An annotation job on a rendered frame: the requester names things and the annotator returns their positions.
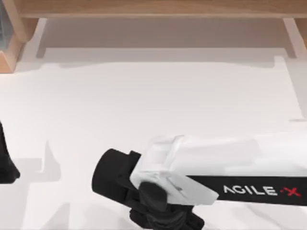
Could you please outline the grey blue glass panel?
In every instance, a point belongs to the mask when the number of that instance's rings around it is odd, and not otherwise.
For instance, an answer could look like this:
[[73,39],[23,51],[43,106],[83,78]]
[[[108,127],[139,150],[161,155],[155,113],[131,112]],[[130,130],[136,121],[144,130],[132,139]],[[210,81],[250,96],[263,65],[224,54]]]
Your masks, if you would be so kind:
[[2,0],[0,0],[0,51],[7,50],[12,34],[12,23]]

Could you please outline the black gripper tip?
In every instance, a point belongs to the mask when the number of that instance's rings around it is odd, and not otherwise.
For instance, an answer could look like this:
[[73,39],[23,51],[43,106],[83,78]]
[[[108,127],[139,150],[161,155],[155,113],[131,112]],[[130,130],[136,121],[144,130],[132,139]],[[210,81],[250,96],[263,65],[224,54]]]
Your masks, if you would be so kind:
[[0,122],[0,184],[12,184],[21,176],[20,171],[10,157],[3,125]]

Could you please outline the wooden cupboard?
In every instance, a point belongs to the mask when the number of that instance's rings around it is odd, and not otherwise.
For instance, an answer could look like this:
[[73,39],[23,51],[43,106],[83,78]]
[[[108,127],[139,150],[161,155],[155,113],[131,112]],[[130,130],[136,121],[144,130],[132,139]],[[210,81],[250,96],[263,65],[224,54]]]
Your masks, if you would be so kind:
[[292,18],[307,47],[307,0],[0,0],[12,37],[0,48],[0,73],[12,73],[40,18]]

